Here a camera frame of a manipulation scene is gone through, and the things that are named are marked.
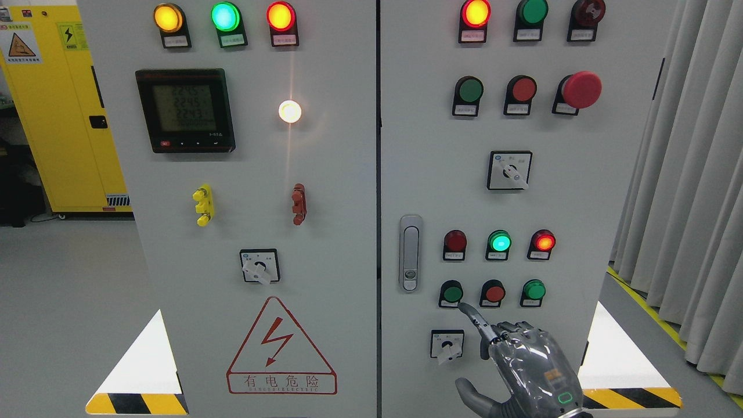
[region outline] red triangle warning symbol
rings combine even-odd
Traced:
[[[338,380],[294,315],[266,299],[227,371],[230,393],[334,395]]]

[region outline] white indicator light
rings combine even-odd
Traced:
[[[279,117],[286,123],[294,123],[302,117],[302,107],[294,100],[284,100],[279,105]]]

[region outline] yellow terminal connector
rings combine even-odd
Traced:
[[[198,202],[195,206],[196,213],[201,215],[196,221],[196,225],[204,227],[214,217],[214,200],[212,199],[212,188],[208,184],[202,184],[201,187],[191,195]]]

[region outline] yellow floor tape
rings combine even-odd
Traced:
[[[641,308],[645,310],[645,312],[650,315],[650,318],[653,318],[653,320],[661,326],[663,331],[668,334],[673,341],[676,341],[676,344],[678,344],[684,351],[687,350],[687,343],[685,341],[682,341],[681,338],[678,336],[678,332],[676,332],[673,327],[671,327],[666,321],[662,320],[660,316],[658,316],[658,313],[655,311],[655,309],[651,308],[650,305],[648,305],[645,302],[645,299],[643,299],[642,296],[638,295],[637,292],[635,292],[626,281],[620,275],[611,267],[606,268],[606,272],[609,273],[610,276],[612,276],[617,283],[619,283],[619,286],[622,286],[622,289],[624,289],[629,296],[632,297],[632,299],[635,299],[635,302],[637,302],[638,305],[640,305]],[[724,383],[724,378],[720,375],[715,374],[707,374],[720,388],[722,388],[722,385]],[[730,398],[735,402],[741,409],[743,409],[743,396],[735,395],[733,393],[728,393]]]

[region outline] black and yellow hazard stripe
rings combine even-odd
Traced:
[[[187,415],[181,393],[96,393],[85,407],[88,414]]]
[[[585,389],[583,407],[587,409],[682,408],[674,388]]]

